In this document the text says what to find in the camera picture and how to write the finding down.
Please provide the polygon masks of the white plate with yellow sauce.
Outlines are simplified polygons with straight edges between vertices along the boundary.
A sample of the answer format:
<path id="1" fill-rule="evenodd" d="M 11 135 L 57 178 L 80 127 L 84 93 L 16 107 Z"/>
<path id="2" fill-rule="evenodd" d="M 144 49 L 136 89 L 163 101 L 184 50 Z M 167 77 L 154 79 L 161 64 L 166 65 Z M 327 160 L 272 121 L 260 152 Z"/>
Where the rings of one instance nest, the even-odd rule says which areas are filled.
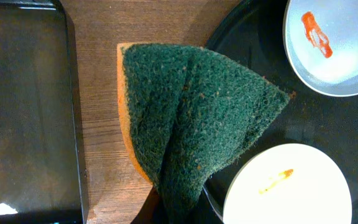
<path id="1" fill-rule="evenodd" d="M 224 223 L 351 223 L 352 200 L 338 165 L 305 144 L 250 159 L 226 194 Z"/>

